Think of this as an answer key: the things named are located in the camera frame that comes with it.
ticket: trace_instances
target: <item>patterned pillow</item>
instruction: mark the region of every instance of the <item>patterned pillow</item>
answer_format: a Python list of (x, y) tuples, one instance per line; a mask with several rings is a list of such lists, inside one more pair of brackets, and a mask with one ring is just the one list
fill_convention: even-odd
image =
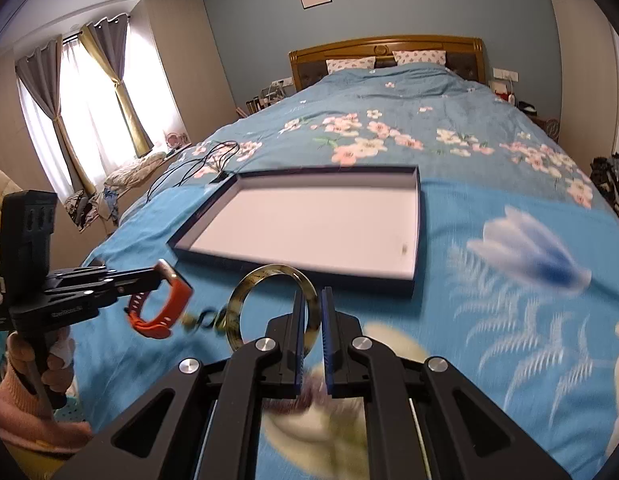
[(327, 73), (333, 74), (346, 68), (374, 68), (376, 57), (360, 57), (358, 59), (328, 59)]
[(392, 52), (398, 65), (407, 63), (438, 63), (445, 66), (444, 50), (396, 50)]

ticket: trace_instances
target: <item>blue floral comforter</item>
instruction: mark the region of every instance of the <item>blue floral comforter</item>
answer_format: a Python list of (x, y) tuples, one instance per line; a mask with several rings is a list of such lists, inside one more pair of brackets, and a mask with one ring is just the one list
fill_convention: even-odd
[[(223, 140), (236, 140), (238, 152), (217, 148), (205, 165), (188, 163)], [(574, 478), (593, 477), (619, 441), (619, 223), (587, 176), (522, 113), (435, 64), (334, 73), (189, 148), (91, 257), (121, 270), (160, 257), (176, 262), (166, 241), (215, 189), (230, 155), (226, 171), (419, 165), (424, 222), (414, 296), (337, 290), (337, 308), (401, 355), (446, 356)], [(191, 178), (174, 187), (186, 171)], [(376, 229), (391, 229), (391, 219), (369, 236)], [(343, 250), (365, 243), (327, 235)], [(225, 270), (177, 268), (196, 290), (193, 314), (222, 306), (240, 280)], [(285, 283), (259, 286), (248, 298), (244, 336), (261, 335), (270, 317), (288, 312), (292, 295)], [(161, 288), (150, 297), (147, 316), (165, 296)], [(179, 359), (230, 354), (211, 333), (176, 328), (167, 340), (144, 339), (123, 304), (74, 328), (80, 397), (96, 430)], [(308, 384), (320, 381), (320, 360), (315, 348)], [(264, 415), (259, 478), (366, 478), (360, 405), (319, 390), (302, 415)]]

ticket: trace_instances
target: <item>open box lid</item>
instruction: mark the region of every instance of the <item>open box lid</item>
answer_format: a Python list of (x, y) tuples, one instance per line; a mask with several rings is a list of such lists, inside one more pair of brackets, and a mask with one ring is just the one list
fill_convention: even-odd
[(179, 258), (214, 267), (287, 264), (315, 285), (411, 295), (419, 194), (414, 166), (237, 173), (168, 245)]

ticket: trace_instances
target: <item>silver bolt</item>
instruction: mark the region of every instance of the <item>silver bolt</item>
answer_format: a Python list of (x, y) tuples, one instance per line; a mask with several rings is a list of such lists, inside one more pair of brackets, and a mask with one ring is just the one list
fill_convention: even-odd
[(427, 366), (433, 372), (444, 372), (447, 369), (447, 361), (442, 357), (432, 357), (428, 362)]
[(183, 359), (178, 364), (178, 369), (181, 370), (184, 374), (193, 374), (198, 367), (200, 366), (199, 362), (196, 359), (192, 359), (188, 357), (187, 359)]
[(352, 346), (357, 350), (369, 350), (371, 348), (371, 339), (365, 336), (355, 337), (352, 341)]
[(261, 352), (267, 352), (276, 346), (276, 341), (269, 337), (262, 337), (258, 341), (256, 341), (256, 348), (258, 348)]

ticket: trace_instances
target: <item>gray curtain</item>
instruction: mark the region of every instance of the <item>gray curtain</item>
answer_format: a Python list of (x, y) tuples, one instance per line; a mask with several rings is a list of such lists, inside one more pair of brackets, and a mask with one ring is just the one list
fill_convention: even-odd
[(127, 22), (127, 14), (121, 14), (110, 22), (104, 19), (96, 25), (88, 23), (81, 27), (78, 39), (114, 83), (114, 91), (130, 132), (136, 155), (142, 156), (152, 149), (152, 141), (136, 114), (123, 82)]
[(78, 161), (68, 137), (61, 115), (61, 53), (62, 37), (50, 41), (45, 47), (37, 48), (32, 56), (25, 56), (16, 63), (16, 74), (23, 82), (32, 99), (41, 107), (54, 126), (61, 153), (70, 173), (74, 191), (85, 190), (94, 194), (94, 185), (88, 179)]

